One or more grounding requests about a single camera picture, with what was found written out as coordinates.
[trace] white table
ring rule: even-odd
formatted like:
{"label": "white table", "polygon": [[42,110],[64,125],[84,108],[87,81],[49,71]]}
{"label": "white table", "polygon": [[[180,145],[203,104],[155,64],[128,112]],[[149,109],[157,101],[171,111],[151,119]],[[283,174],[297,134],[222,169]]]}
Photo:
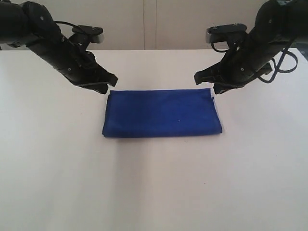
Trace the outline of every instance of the white table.
{"label": "white table", "polygon": [[[193,89],[222,55],[95,51],[117,90]],[[0,52],[1,231],[307,231],[308,62],[216,96],[221,135],[106,139],[107,95]],[[283,68],[293,65],[286,59]]]}

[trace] folded blue cloth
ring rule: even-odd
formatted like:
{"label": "folded blue cloth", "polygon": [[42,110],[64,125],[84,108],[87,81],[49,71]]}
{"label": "folded blue cloth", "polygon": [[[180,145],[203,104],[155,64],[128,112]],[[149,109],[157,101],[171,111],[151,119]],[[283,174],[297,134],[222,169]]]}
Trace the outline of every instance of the folded blue cloth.
{"label": "folded blue cloth", "polygon": [[110,91],[103,135],[114,138],[222,133],[210,89]]}

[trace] wire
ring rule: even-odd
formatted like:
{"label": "wire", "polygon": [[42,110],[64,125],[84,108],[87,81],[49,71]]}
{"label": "wire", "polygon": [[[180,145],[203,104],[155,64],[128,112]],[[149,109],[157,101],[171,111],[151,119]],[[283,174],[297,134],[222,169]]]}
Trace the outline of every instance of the wire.
{"label": "wire", "polygon": [[68,22],[64,22],[64,21],[55,21],[56,24],[64,24],[64,25],[68,25],[68,26],[72,26],[73,28],[78,29],[80,32],[82,32],[83,34],[90,36],[90,34],[88,34],[87,32],[85,32],[81,27],[72,24],[72,23],[68,23]]}
{"label": "wire", "polygon": [[[273,73],[273,75],[271,76],[271,78],[270,78],[269,80],[266,80],[266,79],[262,78],[261,76],[258,76],[258,79],[260,79],[260,80],[261,80],[262,82],[264,82],[264,83],[271,83],[272,81],[274,81],[274,79],[275,79],[275,77],[277,76],[278,72],[279,72],[279,73],[290,73],[290,72],[294,71],[294,70],[297,68],[298,58],[297,58],[292,52],[288,51],[288,49],[291,47],[291,45],[292,45],[292,43],[294,42],[294,40],[295,40],[295,39],[290,40],[290,41],[287,43],[287,45],[285,46],[284,50],[282,51],[282,55],[281,55],[281,57],[280,57],[280,59],[279,59],[279,61],[278,61],[277,66],[276,66],[275,60],[272,59],[272,61],[274,62],[274,68],[275,68],[275,70],[274,70],[274,73]],[[282,64],[282,62],[283,62],[283,60],[284,60],[284,58],[285,58],[285,56],[286,56],[287,54],[290,55],[291,57],[293,57],[293,58],[295,59],[296,65],[295,65],[294,68],[285,71],[285,70],[281,70],[281,69],[280,69],[280,66],[281,66],[281,64]]]}
{"label": "wire", "polygon": [[212,49],[213,49],[214,51],[218,52],[218,53],[226,53],[226,52],[229,50],[229,49],[227,49],[227,50],[217,50],[217,49],[215,48],[213,42],[211,43],[211,46],[212,46]]}

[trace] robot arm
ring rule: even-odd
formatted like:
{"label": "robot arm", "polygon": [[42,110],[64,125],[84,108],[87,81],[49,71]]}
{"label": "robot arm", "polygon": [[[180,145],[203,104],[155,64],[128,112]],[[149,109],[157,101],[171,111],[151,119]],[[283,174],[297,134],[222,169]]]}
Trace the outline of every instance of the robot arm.
{"label": "robot arm", "polygon": [[74,42],[73,36],[67,39],[40,4],[27,1],[17,5],[0,0],[0,32],[0,43],[12,47],[26,45],[76,86],[105,94],[107,84],[116,85],[117,77],[98,65],[94,55],[86,51],[91,36],[88,34],[84,44]]}
{"label": "robot arm", "polygon": [[[226,41],[229,49],[221,62],[195,74],[196,84],[214,83],[216,94],[244,87],[259,78],[270,83],[280,70],[286,54],[294,42],[308,43],[308,0],[269,0],[260,8],[255,27],[249,34],[241,24],[215,26],[207,30],[207,42],[212,44]],[[268,63],[283,51],[278,64],[274,63],[274,73],[270,80],[261,78],[272,71]]]}

